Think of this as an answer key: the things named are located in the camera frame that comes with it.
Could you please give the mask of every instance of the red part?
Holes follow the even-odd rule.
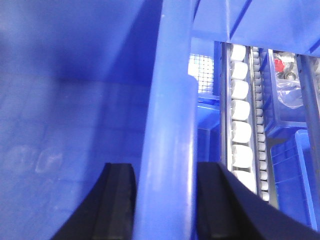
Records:
[[[285,64],[280,59],[274,60],[274,66],[275,66],[275,71],[279,73],[283,72],[285,69]]]

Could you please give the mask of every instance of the metal wire mesh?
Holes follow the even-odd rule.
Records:
[[[213,94],[214,60],[205,55],[191,54],[189,58],[188,74],[198,81],[198,93]]]

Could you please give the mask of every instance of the blue bin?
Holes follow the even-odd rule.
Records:
[[[273,51],[260,52],[265,132],[269,138],[289,138],[297,130],[307,128],[305,107],[292,109],[278,100]]]
[[[50,239],[105,163],[137,180],[161,1],[0,3],[0,239]]]
[[[271,148],[279,209],[296,221],[320,230],[320,201],[307,130]]]

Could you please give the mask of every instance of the white roller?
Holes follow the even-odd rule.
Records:
[[[259,59],[259,58],[254,58],[254,59],[253,59],[253,64],[254,64],[254,65],[260,64],[260,59]]]
[[[231,98],[243,100],[247,97],[249,84],[246,81],[234,79],[231,81]]]
[[[255,92],[260,94],[262,92],[262,87],[261,86],[255,86]]]
[[[259,71],[255,71],[255,72],[253,73],[253,77],[254,77],[255,79],[260,78],[260,77],[261,77],[260,72],[259,72]]]
[[[259,160],[261,160],[261,161],[265,161],[267,158],[265,151],[259,151],[258,155],[259,155]]]
[[[248,146],[233,144],[232,145],[232,159],[233,166],[238,168],[250,168],[254,158],[252,149]]]
[[[255,180],[250,172],[235,170],[232,172],[236,178],[245,185],[251,192],[256,191]]]
[[[267,191],[269,189],[269,185],[267,181],[261,181],[261,190]]]
[[[264,142],[258,142],[258,150],[259,151],[265,151],[266,150],[266,144]]]
[[[269,202],[269,199],[270,199],[269,193],[266,191],[263,191],[262,192],[262,200]]]
[[[262,100],[262,93],[256,93],[255,94],[255,100],[261,101]]]
[[[266,135],[264,135],[263,133],[258,133],[257,138],[258,138],[258,142],[263,143],[266,140]]]
[[[231,101],[231,117],[233,120],[245,121],[250,114],[250,104],[243,100]]]
[[[255,101],[255,107],[257,109],[262,109],[263,106],[263,102],[262,101]]]
[[[315,62],[314,62],[314,72],[315,72],[315,74],[320,74],[320,59],[319,58],[317,58],[316,60],[315,60]]]
[[[260,161],[260,170],[267,170],[267,163],[265,161]]]
[[[256,109],[255,109],[255,114],[256,114],[258,117],[261,117],[261,116],[264,114],[264,111],[263,111],[261,108],[256,108]]]
[[[256,131],[257,131],[258,134],[263,134],[264,131],[265,131],[265,128],[264,128],[263,125],[257,125],[256,126]]]
[[[248,65],[242,61],[231,62],[231,79],[244,80],[248,73]]]
[[[251,126],[243,121],[232,121],[232,141],[246,144],[251,138]]]
[[[261,85],[261,78],[255,78],[255,79],[254,79],[254,84],[255,84],[256,86],[260,86],[260,85]]]
[[[239,44],[232,44],[231,48],[231,61],[242,62],[246,56],[246,47]]]
[[[254,51],[252,53],[252,56],[253,56],[253,58],[257,59],[257,58],[259,58],[259,53],[257,51]]]
[[[260,179],[261,180],[267,180],[268,179],[268,173],[266,171],[260,171]]]
[[[253,71],[254,71],[254,72],[258,72],[259,69],[260,69],[260,65],[259,65],[259,64],[253,65]]]
[[[264,118],[262,116],[256,117],[256,124],[262,125],[264,123]]]

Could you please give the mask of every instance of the plastic bag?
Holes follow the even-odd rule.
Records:
[[[273,54],[277,97],[291,109],[303,106],[296,55],[290,52]]]

